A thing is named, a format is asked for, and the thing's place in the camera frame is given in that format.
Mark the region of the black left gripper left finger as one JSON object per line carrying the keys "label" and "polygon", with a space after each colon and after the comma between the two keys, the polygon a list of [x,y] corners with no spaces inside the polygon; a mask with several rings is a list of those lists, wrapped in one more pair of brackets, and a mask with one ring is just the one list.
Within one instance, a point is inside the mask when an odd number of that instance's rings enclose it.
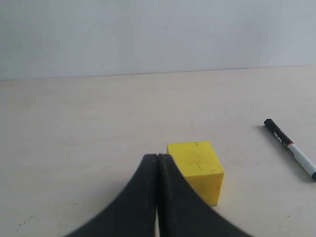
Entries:
{"label": "black left gripper left finger", "polygon": [[146,154],[118,196],[69,237],[154,237],[158,156]]}

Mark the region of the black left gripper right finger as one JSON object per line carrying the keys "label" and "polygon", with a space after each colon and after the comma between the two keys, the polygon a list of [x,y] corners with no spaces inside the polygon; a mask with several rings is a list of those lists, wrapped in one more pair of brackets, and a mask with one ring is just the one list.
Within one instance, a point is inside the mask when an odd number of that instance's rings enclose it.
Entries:
{"label": "black left gripper right finger", "polygon": [[158,156],[157,208],[161,237],[249,236],[202,200],[168,154]]}

